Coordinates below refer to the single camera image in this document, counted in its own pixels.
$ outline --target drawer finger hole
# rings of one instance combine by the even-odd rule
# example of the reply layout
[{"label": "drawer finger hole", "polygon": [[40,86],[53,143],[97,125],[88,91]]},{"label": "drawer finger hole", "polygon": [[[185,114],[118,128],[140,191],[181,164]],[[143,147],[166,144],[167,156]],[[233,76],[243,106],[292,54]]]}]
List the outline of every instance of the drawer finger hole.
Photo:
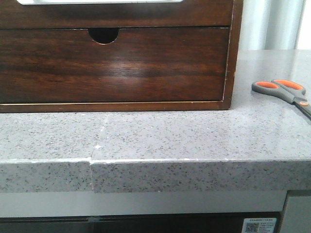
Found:
[{"label": "drawer finger hole", "polygon": [[118,28],[89,28],[88,34],[101,45],[114,42],[119,34]]}]

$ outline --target qr code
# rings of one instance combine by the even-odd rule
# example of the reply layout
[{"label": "qr code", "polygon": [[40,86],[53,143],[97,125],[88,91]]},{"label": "qr code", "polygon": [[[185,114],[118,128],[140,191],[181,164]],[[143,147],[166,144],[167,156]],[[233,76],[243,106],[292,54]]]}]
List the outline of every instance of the qr code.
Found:
[{"label": "qr code", "polygon": [[247,223],[245,233],[258,233],[259,223]]}]

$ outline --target sticker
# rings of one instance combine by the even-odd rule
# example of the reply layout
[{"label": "sticker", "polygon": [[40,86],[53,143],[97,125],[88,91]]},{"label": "sticker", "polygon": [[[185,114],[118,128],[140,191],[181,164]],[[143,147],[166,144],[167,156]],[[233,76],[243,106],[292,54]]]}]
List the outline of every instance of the sticker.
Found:
[{"label": "sticker", "polygon": [[245,218],[242,233],[273,233],[276,218]]}]

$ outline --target wooden drawer unit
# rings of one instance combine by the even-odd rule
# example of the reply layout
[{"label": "wooden drawer unit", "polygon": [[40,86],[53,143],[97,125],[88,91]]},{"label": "wooden drawer unit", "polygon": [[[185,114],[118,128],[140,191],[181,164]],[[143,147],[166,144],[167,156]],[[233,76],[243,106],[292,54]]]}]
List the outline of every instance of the wooden drawer unit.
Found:
[{"label": "wooden drawer unit", "polygon": [[230,107],[241,0],[0,2],[0,112]]}]

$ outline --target drawer frame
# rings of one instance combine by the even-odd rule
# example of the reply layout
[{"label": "drawer frame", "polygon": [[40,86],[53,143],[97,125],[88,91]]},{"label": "drawer frame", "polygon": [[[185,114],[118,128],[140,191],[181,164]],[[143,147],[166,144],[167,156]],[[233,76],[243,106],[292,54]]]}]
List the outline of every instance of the drawer frame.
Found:
[{"label": "drawer frame", "polygon": [[226,110],[230,108],[242,19],[242,0],[234,0],[223,99],[220,101],[3,103],[0,113],[149,110]]}]

